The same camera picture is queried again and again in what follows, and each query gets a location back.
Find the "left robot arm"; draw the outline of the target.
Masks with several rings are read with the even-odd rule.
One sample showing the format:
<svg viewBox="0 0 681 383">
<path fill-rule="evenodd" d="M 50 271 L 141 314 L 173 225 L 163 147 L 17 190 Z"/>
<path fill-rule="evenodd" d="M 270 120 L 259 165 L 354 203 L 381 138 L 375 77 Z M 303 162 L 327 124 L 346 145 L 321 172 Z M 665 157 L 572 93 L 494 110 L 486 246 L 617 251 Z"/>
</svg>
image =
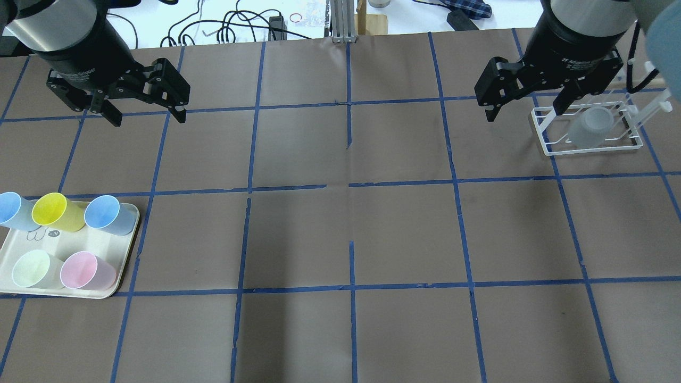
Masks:
<svg viewBox="0 0 681 383">
<path fill-rule="evenodd" d="M 2 28 L 49 65 L 46 87 L 69 109 L 122 123 L 112 100 L 165 107 L 185 123 L 190 84 L 165 58 L 143 66 L 102 1 L 2 1 Z"/>
</svg>

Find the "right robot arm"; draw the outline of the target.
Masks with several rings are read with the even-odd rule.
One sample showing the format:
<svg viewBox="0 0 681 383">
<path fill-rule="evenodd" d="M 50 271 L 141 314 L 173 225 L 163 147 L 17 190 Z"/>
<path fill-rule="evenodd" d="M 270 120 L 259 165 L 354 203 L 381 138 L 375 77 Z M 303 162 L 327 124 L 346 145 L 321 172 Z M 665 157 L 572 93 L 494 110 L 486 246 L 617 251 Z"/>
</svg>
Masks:
<svg viewBox="0 0 681 383">
<path fill-rule="evenodd" d="M 542 7 L 520 61 L 491 58 L 477 80 L 487 121 L 538 90 L 560 90 L 557 115 L 586 95 L 602 94 L 624 65 L 616 44 L 633 24 L 645 33 L 647 58 L 679 99 L 679 1 L 543 1 Z"/>
</svg>

